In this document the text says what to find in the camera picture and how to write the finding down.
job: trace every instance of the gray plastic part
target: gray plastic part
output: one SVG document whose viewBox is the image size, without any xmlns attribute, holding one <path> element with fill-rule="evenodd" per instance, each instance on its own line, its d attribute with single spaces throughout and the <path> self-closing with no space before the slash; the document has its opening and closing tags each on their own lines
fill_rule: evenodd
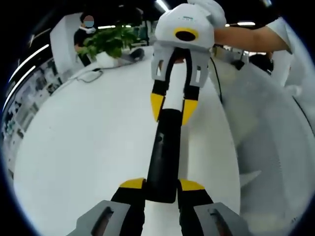
<svg viewBox="0 0 315 236">
<path fill-rule="evenodd" d="M 87 213 L 80 216 L 75 230 L 67 236 L 92 236 L 94 226 L 108 207 L 113 211 L 113 214 L 108 221 L 103 236 L 119 236 L 130 205 L 106 200 L 101 201 Z"/>
<path fill-rule="evenodd" d="M 190 44 L 166 41 L 155 42 L 153 45 L 154 57 L 151 63 L 152 78 L 154 80 L 165 81 L 167 65 L 169 64 L 175 47 L 190 49 L 192 60 L 192 75 L 190 85 L 202 88 L 208 78 L 208 61 L 210 60 L 210 53 L 208 49 Z M 163 64 L 160 75 L 158 75 L 157 71 L 160 61 L 163 61 Z M 198 68 L 200 68 L 200 78 L 197 78 Z"/>
<path fill-rule="evenodd" d="M 195 206 L 194 210 L 200 221 L 204 236 L 220 236 L 213 214 L 224 220 L 233 236 L 251 235 L 247 222 L 223 203 Z"/>
</svg>

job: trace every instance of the white table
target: white table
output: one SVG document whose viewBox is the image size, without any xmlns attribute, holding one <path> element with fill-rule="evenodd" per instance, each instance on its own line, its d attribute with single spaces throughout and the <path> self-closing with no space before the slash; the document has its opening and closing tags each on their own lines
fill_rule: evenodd
<svg viewBox="0 0 315 236">
<path fill-rule="evenodd" d="M 105 70 L 90 84 L 74 81 L 64 87 L 29 126 L 17 155 L 14 187 L 43 235 L 70 233 L 79 216 L 110 200 L 122 182 L 147 177 L 157 123 L 150 103 L 152 48 L 145 50 L 147 60 Z M 177 65 L 172 78 L 184 78 L 183 67 Z M 236 152 L 211 80 L 199 98 L 182 129 L 180 177 L 203 184 L 214 202 L 239 213 Z M 147 201 L 145 214 L 142 235 L 182 235 L 176 203 Z"/>
</svg>

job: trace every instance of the yellow ring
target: yellow ring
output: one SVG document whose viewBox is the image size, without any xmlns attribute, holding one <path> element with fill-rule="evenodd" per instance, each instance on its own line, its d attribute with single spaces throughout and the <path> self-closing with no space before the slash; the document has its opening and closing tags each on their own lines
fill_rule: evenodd
<svg viewBox="0 0 315 236">
<path fill-rule="evenodd" d="M 176 33 L 181 32 L 181 31 L 192 33 L 196 39 L 199 37 L 198 31 L 191 29 L 191 28 L 183 28 L 183 27 L 178 27 L 178 28 L 174 29 L 174 35 L 176 36 Z"/>
</svg>

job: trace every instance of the black shirt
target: black shirt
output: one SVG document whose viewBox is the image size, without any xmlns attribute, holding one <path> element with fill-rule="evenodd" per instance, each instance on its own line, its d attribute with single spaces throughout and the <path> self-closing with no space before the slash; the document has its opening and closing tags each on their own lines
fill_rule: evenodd
<svg viewBox="0 0 315 236">
<path fill-rule="evenodd" d="M 78 44 L 79 47 L 83 47 L 83 42 L 85 39 L 90 38 L 95 33 L 86 33 L 83 29 L 78 29 L 74 34 L 74 45 Z"/>
</svg>

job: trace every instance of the white sleeve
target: white sleeve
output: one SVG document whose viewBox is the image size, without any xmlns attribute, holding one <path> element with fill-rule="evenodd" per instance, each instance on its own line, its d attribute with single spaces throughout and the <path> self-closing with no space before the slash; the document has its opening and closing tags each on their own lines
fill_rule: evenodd
<svg viewBox="0 0 315 236">
<path fill-rule="evenodd" d="M 275 32 L 287 44 L 291 52 L 293 52 L 287 31 L 287 25 L 283 18 L 278 18 L 275 21 L 267 24 L 267 27 L 270 28 L 273 32 Z"/>
</svg>

